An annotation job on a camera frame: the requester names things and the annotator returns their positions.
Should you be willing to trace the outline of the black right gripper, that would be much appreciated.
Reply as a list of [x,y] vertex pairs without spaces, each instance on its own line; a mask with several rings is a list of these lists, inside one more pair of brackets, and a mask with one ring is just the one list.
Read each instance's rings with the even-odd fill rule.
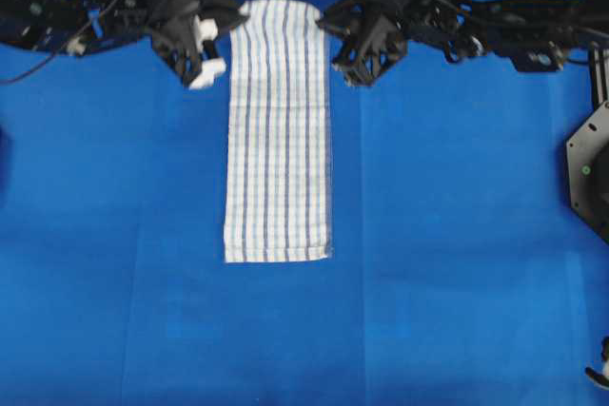
[[445,50],[438,0],[338,0],[316,21],[342,41],[332,67],[352,87],[370,87],[418,42]]

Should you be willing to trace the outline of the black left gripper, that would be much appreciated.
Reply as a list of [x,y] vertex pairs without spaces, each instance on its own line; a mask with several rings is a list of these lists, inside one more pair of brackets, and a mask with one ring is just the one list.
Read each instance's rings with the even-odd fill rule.
[[213,85],[226,70],[215,51],[219,29],[236,29],[248,19],[236,0],[146,0],[145,33],[157,56],[183,86]]

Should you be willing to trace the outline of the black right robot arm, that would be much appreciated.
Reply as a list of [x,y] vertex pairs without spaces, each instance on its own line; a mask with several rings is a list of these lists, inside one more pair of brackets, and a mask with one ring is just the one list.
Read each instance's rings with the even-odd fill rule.
[[316,24],[341,40],[331,64],[353,87],[372,86],[412,42],[452,65],[492,53],[523,73],[608,48],[608,0],[338,0]]

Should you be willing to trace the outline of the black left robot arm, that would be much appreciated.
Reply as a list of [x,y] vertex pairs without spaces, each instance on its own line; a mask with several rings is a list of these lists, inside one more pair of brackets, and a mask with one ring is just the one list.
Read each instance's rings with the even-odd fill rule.
[[5,46],[81,58],[144,38],[192,90],[226,71],[217,39],[248,19],[236,0],[1,0]]

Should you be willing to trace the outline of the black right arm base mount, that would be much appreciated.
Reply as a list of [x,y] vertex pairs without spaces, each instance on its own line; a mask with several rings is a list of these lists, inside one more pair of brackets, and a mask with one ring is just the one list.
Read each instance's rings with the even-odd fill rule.
[[585,46],[593,111],[565,143],[572,210],[608,241],[608,41]]

